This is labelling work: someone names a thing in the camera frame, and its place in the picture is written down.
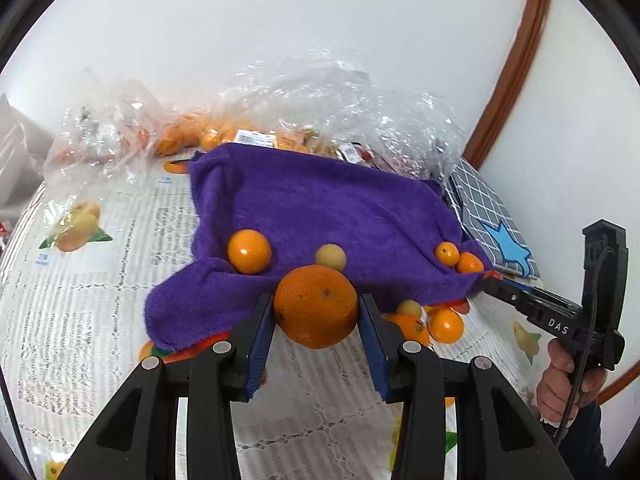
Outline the person's right hand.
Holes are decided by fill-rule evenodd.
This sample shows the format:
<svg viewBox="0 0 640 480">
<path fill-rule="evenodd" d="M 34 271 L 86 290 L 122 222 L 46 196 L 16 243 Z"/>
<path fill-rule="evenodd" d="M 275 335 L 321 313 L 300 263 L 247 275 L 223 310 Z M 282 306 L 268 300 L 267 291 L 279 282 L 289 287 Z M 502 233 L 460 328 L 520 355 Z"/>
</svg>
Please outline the person's right hand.
<svg viewBox="0 0 640 480">
<path fill-rule="evenodd" d="M 548 355 L 550 364 L 542 373 L 536 389 L 537 410 L 544 422 L 558 426 L 570 400 L 572 384 L 568 375 L 574 370 L 575 365 L 572 356 L 557 339 L 549 342 Z M 608 371 L 603 367 L 585 374 L 580 386 L 580 395 L 576 396 L 570 408 L 570 420 L 576 417 L 581 408 L 597 399 L 606 378 Z"/>
</svg>

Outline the dark sleeve forearm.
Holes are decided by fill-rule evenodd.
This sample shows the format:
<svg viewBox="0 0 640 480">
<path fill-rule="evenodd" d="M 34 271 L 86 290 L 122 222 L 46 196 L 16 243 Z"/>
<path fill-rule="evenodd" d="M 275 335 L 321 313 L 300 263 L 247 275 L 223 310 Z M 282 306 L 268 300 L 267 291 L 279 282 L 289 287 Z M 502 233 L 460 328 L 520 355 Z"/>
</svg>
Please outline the dark sleeve forearm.
<svg viewBox="0 0 640 480">
<path fill-rule="evenodd" d="M 596 401 L 578 411 L 559 452 L 575 480 L 604 477 L 608 466 L 601 441 L 601 409 Z"/>
</svg>

